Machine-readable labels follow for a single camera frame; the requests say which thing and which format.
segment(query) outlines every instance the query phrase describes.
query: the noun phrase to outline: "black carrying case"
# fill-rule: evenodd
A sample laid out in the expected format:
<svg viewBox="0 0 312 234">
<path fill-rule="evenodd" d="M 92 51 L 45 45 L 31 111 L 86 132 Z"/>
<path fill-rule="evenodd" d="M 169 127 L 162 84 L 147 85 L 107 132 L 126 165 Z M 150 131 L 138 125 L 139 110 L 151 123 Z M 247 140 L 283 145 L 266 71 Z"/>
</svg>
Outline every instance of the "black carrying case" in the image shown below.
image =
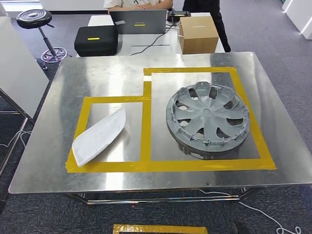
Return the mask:
<svg viewBox="0 0 312 234">
<path fill-rule="evenodd" d="M 80 57 L 116 55 L 118 31 L 115 25 L 82 27 L 74 45 Z"/>
</svg>

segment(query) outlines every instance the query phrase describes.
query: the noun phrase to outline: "black stool seat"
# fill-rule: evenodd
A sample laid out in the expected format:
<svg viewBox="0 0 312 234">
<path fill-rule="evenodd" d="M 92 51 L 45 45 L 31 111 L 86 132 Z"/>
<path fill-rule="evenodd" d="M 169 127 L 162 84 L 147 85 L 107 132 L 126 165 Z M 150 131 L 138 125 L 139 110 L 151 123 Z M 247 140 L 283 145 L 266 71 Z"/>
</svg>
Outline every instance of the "black stool seat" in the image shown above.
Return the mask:
<svg viewBox="0 0 312 234">
<path fill-rule="evenodd" d="M 26 29 L 39 28 L 48 24 L 52 15 L 46 10 L 28 10 L 19 14 L 16 21 L 20 27 Z"/>
</svg>

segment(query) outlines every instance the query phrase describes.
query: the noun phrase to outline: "black device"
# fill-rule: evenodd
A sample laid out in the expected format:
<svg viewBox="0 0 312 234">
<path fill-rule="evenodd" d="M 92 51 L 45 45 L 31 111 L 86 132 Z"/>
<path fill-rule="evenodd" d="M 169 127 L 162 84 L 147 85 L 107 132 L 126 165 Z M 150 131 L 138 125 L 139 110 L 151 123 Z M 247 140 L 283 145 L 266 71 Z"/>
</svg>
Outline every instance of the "black device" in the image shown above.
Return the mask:
<svg viewBox="0 0 312 234">
<path fill-rule="evenodd" d="M 175 24 L 179 22 L 181 17 L 189 16 L 190 16 L 190 13 L 189 11 L 168 11 L 167 13 L 167 21 Z"/>
<path fill-rule="evenodd" d="M 166 10 L 111 11 L 119 34 L 162 34 L 165 32 Z"/>
<path fill-rule="evenodd" d="M 80 57 L 116 55 L 118 31 L 115 25 L 82 27 L 74 45 Z"/>
</svg>

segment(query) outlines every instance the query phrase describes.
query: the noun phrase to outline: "white plastic cover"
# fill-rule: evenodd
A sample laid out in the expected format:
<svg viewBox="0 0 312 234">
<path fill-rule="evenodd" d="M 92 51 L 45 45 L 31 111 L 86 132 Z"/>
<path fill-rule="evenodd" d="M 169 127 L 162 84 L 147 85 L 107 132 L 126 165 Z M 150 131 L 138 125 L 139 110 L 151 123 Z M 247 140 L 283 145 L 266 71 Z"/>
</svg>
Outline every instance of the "white plastic cover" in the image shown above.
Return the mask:
<svg viewBox="0 0 312 234">
<path fill-rule="evenodd" d="M 79 167 L 82 167 L 106 149 L 125 126 L 126 113 L 121 108 L 79 135 L 73 143 L 73 152 Z"/>
</svg>

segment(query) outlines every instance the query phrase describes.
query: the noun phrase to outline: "laptop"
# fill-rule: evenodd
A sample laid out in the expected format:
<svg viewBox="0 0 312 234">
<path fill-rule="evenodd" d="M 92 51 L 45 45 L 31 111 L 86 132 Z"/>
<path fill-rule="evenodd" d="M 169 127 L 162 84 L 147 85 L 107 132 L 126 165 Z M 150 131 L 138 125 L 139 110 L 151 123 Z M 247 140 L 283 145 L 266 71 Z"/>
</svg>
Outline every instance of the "laptop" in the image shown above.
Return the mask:
<svg viewBox="0 0 312 234">
<path fill-rule="evenodd" d="M 162 34 L 165 32 L 166 10 L 110 11 L 119 34 Z"/>
</svg>

